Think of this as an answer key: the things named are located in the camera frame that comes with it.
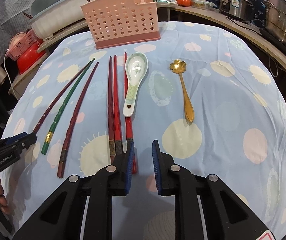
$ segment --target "spoon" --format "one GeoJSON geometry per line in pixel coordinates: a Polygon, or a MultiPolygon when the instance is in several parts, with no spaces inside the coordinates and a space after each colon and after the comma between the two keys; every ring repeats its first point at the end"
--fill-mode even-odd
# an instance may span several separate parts
{"type": "Polygon", "coordinates": [[[190,98],[188,97],[188,94],[186,92],[186,88],[184,85],[184,80],[182,73],[185,72],[186,70],[186,63],[184,61],[181,61],[179,59],[174,60],[174,63],[170,64],[170,69],[173,71],[175,74],[179,74],[182,88],[183,88],[183,96],[184,96],[184,112],[185,112],[185,118],[189,122],[193,122],[194,120],[194,110],[193,106],[191,104],[190,98]]]}
{"type": "Polygon", "coordinates": [[[145,54],[136,52],[129,56],[125,63],[125,71],[128,79],[128,89],[123,107],[126,117],[132,116],[138,87],[144,78],[148,68],[148,60],[145,54]]]}

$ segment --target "spoon handle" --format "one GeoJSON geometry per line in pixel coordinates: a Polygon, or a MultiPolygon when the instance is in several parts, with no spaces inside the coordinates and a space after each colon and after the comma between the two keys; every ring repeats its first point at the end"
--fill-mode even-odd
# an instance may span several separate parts
{"type": "Polygon", "coordinates": [[[180,80],[181,80],[181,84],[182,84],[182,88],[183,88],[185,118],[189,122],[193,122],[193,120],[194,120],[193,106],[192,106],[190,98],[188,97],[188,94],[186,92],[183,76],[182,76],[182,74],[179,74],[179,76],[180,76],[180,80]]]}

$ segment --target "pink plastic basket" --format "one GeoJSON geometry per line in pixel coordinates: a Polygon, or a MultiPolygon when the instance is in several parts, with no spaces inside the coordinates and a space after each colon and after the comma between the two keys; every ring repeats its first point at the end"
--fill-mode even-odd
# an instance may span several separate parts
{"type": "Polygon", "coordinates": [[[95,0],[81,6],[96,48],[159,40],[153,0],[95,0]]]}
{"type": "Polygon", "coordinates": [[[8,52],[7,55],[12,60],[18,60],[18,58],[29,48],[35,41],[43,42],[34,33],[33,30],[26,33],[8,52]]]}

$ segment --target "red plastic bowl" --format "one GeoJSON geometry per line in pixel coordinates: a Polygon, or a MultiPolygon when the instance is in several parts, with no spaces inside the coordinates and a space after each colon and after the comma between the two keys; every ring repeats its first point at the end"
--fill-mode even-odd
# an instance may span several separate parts
{"type": "Polygon", "coordinates": [[[17,60],[17,66],[20,74],[23,74],[45,54],[44,50],[41,53],[37,53],[37,49],[41,44],[42,43],[35,42],[19,57],[17,60]]]}

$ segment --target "blue tablecloth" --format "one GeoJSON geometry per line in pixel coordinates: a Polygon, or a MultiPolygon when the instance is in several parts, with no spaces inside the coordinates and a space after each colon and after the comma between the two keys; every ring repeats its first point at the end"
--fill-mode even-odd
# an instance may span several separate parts
{"type": "MultiPolygon", "coordinates": [[[[69,175],[93,175],[110,163],[109,56],[118,56],[122,111],[123,55],[139,51],[146,54],[149,68],[132,116],[138,174],[126,198],[113,198],[113,239],[174,239],[174,198],[156,192],[154,139],[192,173],[220,176],[277,239],[286,234],[286,104],[269,71],[241,39],[225,30],[184,22],[160,22],[159,27],[158,41],[100,50],[90,32],[77,34],[65,39],[42,64],[8,120],[4,138],[32,132],[66,83],[93,57],[100,62],[79,111],[64,179],[56,176],[59,156],[90,71],[70,99],[47,155],[40,149],[67,93],[39,130],[35,146],[1,174],[16,229],[69,175]],[[183,78],[195,112],[191,125],[184,117],[179,76],[169,69],[177,58],[187,63],[183,78]]],[[[125,141],[123,115],[121,119],[125,141]]]]}

